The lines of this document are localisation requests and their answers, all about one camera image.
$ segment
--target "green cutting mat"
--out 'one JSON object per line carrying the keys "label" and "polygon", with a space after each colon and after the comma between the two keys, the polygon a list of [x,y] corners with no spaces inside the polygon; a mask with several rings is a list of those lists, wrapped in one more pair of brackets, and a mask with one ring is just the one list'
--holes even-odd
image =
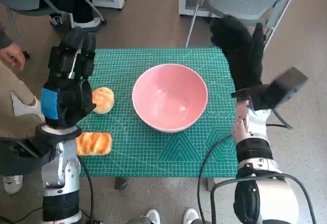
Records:
{"label": "green cutting mat", "polygon": [[[150,128],[135,113],[131,96],[137,78],[163,63],[186,65],[204,79],[209,93],[202,117],[179,133]],[[106,156],[85,157],[94,176],[198,176],[201,163],[217,140],[231,133],[234,92],[228,63],[218,48],[202,49],[98,49],[92,89],[106,86],[115,94],[115,105],[105,115],[90,114],[79,125],[84,131],[109,132],[112,151]],[[236,175],[233,140],[213,153],[204,176]]]}

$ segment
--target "table leg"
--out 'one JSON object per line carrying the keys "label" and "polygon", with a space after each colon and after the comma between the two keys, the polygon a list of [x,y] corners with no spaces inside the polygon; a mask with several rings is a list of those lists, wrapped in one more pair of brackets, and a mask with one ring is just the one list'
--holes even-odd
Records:
{"label": "table leg", "polygon": [[127,181],[122,177],[116,177],[114,180],[114,189],[122,191],[125,187],[127,187]]}

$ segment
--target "pastry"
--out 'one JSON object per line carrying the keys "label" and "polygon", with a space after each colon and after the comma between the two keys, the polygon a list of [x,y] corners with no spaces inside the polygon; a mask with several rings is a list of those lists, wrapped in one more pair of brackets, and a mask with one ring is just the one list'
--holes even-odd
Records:
{"label": "pastry", "polygon": [[112,137],[109,133],[83,132],[76,140],[77,155],[80,156],[106,155],[111,151]]}
{"label": "pastry", "polygon": [[94,112],[105,114],[111,111],[114,104],[114,94],[108,87],[100,87],[93,91],[92,102],[97,105]]}

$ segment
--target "chair leg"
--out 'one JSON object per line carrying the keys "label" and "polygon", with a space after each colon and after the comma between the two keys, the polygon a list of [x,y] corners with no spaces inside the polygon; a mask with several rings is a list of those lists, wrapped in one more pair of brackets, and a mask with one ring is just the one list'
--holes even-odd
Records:
{"label": "chair leg", "polygon": [[71,29],[73,29],[74,28],[74,18],[73,18],[72,13],[69,14],[69,21],[71,22]]}
{"label": "chair leg", "polygon": [[197,5],[196,8],[195,8],[195,10],[194,10],[194,14],[193,14],[193,18],[192,18],[192,23],[191,23],[191,27],[190,27],[190,30],[189,30],[188,39],[186,40],[186,44],[185,44],[185,47],[186,48],[189,46],[189,41],[190,41],[190,38],[191,38],[193,26],[194,26],[194,23],[195,23],[195,18],[196,18],[196,15],[198,14],[198,10],[199,10],[199,5]]}
{"label": "chair leg", "polygon": [[281,19],[282,19],[283,15],[285,14],[285,12],[286,12],[288,6],[290,5],[290,3],[291,3],[291,0],[288,0],[287,3],[286,3],[286,5],[285,5],[285,7],[284,7],[283,10],[282,10],[281,15],[279,16],[279,18],[278,18],[278,20],[277,20],[276,25],[275,25],[274,27],[272,27],[272,29],[268,30],[268,33],[267,33],[268,36],[267,36],[266,41],[265,41],[265,48],[264,48],[264,51],[266,50],[266,48],[267,48],[267,46],[268,46],[268,44],[269,44],[269,42],[270,42],[270,40],[271,40],[273,34],[275,33],[275,31],[276,31],[276,29],[277,29],[279,23],[281,22]]}
{"label": "chair leg", "polygon": [[21,44],[20,44],[20,40],[19,40],[17,29],[16,29],[14,17],[12,16],[12,12],[11,12],[10,8],[7,8],[7,12],[8,12],[8,16],[9,16],[9,20],[10,20],[11,26],[12,26],[12,28],[14,30],[14,34],[15,34],[15,38],[16,38],[16,43],[21,48]]}
{"label": "chair leg", "polygon": [[87,2],[87,4],[90,5],[90,7],[92,7],[92,9],[97,13],[97,15],[100,17],[101,21],[104,22],[104,18],[102,16],[102,14],[100,13],[100,11],[89,1],[89,0],[85,0]]}

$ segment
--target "shoe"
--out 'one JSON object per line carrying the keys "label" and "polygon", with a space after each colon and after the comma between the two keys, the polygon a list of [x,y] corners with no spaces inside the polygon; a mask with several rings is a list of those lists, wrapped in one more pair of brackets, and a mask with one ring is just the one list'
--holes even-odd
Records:
{"label": "shoe", "polygon": [[191,224],[196,219],[199,219],[198,212],[195,209],[188,209],[184,214],[183,224]]}
{"label": "shoe", "polygon": [[5,192],[9,195],[15,194],[21,190],[22,175],[12,175],[3,177]]}
{"label": "shoe", "polygon": [[145,215],[153,224],[160,224],[159,212],[156,210],[149,210]]}
{"label": "shoe", "polygon": [[63,25],[62,17],[61,15],[50,17],[50,23],[53,26],[60,26]]}
{"label": "shoe", "polygon": [[14,108],[15,116],[18,117],[25,114],[36,114],[42,120],[42,122],[45,122],[45,117],[41,111],[40,101],[36,97],[34,98],[35,105],[25,105],[13,92],[11,92],[12,106]]}
{"label": "shoe", "polygon": [[92,32],[92,31],[97,31],[100,26],[102,25],[101,19],[96,17],[92,21],[87,22],[87,23],[76,23],[74,22],[74,27],[81,27],[83,28],[84,32]]}

